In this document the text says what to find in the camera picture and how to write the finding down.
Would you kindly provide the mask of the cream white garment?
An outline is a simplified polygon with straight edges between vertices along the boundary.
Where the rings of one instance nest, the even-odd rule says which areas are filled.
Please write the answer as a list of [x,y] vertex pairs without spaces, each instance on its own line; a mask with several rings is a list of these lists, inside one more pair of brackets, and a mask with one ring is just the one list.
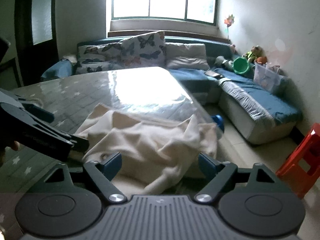
[[161,194],[175,186],[197,164],[198,155],[216,157],[217,124],[201,123],[195,114],[183,121],[144,117],[95,106],[75,135],[89,142],[74,160],[102,162],[121,153],[122,167],[112,183],[127,198]]

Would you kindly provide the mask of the blue ball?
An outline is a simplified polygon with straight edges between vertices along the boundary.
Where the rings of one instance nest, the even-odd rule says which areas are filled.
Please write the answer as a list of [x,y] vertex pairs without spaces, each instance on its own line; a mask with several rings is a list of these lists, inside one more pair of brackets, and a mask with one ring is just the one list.
[[221,115],[216,114],[211,116],[212,120],[217,124],[218,128],[221,130],[222,133],[225,131],[225,122]]

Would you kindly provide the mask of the red plastic stool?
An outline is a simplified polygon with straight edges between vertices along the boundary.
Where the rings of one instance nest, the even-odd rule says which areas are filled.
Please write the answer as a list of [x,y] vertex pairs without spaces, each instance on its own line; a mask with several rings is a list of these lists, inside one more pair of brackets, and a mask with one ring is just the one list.
[[276,175],[302,199],[319,178],[319,162],[319,123],[315,123]]

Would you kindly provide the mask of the blue corner sofa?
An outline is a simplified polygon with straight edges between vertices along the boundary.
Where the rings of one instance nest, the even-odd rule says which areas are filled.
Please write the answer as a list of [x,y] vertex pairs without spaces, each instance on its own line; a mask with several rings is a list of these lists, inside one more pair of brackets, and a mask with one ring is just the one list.
[[[119,42],[123,39],[85,42],[78,44],[100,45]],[[278,95],[271,94],[256,84],[253,79],[223,68],[224,60],[233,56],[226,44],[202,39],[165,36],[165,43],[202,43],[206,46],[207,71],[180,68],[167,70],[187,91],[204,96],[205,101],[218,102],[239,132],[253,144],[263,144],[281,138],[291,132],[302,119],[302,113]],[[42,74],[46,81],[75,74],[77,64],[64,59]]]

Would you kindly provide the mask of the long butterfly print pillow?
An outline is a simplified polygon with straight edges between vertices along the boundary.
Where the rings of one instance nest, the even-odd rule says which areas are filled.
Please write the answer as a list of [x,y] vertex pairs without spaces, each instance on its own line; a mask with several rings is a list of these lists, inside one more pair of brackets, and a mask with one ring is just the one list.
[[75,74],[86,74],[124,69],[121,61],[121,43],[78,47]]

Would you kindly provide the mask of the clear plastic storage box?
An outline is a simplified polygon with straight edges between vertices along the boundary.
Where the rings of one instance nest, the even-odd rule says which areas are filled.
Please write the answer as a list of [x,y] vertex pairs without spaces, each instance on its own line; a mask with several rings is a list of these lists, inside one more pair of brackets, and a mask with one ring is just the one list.
[[264,65],[255,64],[253,81],[271,94],[280,95],[287,85],[287,77],[280,75]]

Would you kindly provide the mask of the green plastic bucket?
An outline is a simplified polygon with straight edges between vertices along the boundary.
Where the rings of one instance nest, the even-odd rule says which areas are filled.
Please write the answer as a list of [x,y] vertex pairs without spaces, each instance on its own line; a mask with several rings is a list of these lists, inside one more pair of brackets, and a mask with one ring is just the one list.
[[233,61],[232,68],[236,74],[244,75],[249,71],[250,65],[246,58],[238,57]]

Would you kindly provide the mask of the dark door with glass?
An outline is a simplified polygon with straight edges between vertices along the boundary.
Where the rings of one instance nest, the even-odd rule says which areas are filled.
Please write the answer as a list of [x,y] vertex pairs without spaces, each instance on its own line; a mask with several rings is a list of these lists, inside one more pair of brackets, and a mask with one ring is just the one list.
[[15,0],[14,26],[22,83],[38,83],[59,60],[55,0]]

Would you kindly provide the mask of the stuffed toy doll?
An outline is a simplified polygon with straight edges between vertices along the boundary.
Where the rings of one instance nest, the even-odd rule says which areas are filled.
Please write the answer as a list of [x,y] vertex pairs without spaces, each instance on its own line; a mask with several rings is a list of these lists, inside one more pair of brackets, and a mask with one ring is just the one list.
[[246,58],[249,63],[267,63],[267,57],[264,55],[263,49],[260,46],[253,46],[251,50],[245,53],[242,57]]

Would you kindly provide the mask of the grey plain cushion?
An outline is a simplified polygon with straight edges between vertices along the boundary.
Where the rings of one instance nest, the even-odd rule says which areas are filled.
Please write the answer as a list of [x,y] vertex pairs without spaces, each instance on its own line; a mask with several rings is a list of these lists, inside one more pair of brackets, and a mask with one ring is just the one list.
[[210,69],[207,62],[206,46],[204,44],[168,42],[165,46],[167,49],[167,68],[190,68],[204,71]]

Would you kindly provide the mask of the square butterfly print pillow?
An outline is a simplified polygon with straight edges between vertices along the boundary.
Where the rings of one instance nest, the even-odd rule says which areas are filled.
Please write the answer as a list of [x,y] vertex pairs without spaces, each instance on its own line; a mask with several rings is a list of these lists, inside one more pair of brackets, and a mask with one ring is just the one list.
[[165,32],[154,31],[120,41],[120,59],[127,68],[165,67]]

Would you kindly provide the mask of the colourful pinwheel toy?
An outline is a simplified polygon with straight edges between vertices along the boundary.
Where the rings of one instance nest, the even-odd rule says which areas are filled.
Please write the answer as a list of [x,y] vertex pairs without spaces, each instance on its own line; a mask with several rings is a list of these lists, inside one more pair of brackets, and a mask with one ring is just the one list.
[[229,28],[233,25],[233,23],[234,23],[234,15],[233,14],[229,15],[224,20],[224,24],[226,25],[226,28],[227,28],[227,39],[229,39]]

